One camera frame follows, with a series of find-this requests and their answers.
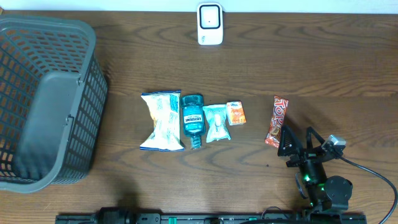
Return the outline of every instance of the snack bag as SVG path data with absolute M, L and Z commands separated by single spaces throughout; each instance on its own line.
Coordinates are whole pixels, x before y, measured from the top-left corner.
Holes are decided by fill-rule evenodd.
M 266 137 L 266 144 L 279 147 L 280 129 L 284 123 L 288 100 L 274 96 L 274 112 L 272 113 L 271 124 Z
M 206 142 L 228 138 L 231 140 L 228 129 L 226 129 L 226 105 L 210 105 L 204 106 L 209 131 L 207 133 Z
M 243 106 L 240 101 L 229 102 L 226 104 L 228 112 L 229 125 L 237 125 L 246 123 L 246 117 L 244 116 Z
M 181 90 L 141 94 L 154 120 L 154 132 L 140 145 L 140 149 L 184 150 L 180 144 L 180 93 Z

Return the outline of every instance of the blue bottle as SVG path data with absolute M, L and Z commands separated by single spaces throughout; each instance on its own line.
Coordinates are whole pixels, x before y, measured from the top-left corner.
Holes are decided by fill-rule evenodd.
M 203 97 L 201 95 L 188 95 L 181 98 L 183 117 L 183 130 L 191 138 L 191 148 L 201 147 L 200 137 L 206 133 L 203 117 Z

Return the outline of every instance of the chip bag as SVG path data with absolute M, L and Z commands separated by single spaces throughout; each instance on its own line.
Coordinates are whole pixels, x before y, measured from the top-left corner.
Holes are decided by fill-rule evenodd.
M 154 120 L 154 132 L 140 145 L 142 150 L 182 151 L 180 143 L 180 94 L 176 91 L 142 93 Z

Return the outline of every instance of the small white packet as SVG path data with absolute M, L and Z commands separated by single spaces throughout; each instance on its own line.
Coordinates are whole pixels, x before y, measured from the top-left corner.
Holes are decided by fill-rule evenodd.
M 228 129 L 226 128 L 226 105 L 204 106 L 206 120 L 209 123 L 206 142 L 228 138 L 231 140 Z
M 140 145 L 140 149 L 184 150 L 180 143 L 180 94 L 181 90 L 141 94 L 154 120 L 154 132 Z

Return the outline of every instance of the white plug-in device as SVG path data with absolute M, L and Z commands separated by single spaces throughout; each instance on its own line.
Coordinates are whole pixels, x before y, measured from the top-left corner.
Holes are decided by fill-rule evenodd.
M 202 3 L 198 6 L 198 42 L 216 45 L 223 41 L 223 8 L 218 3 Z

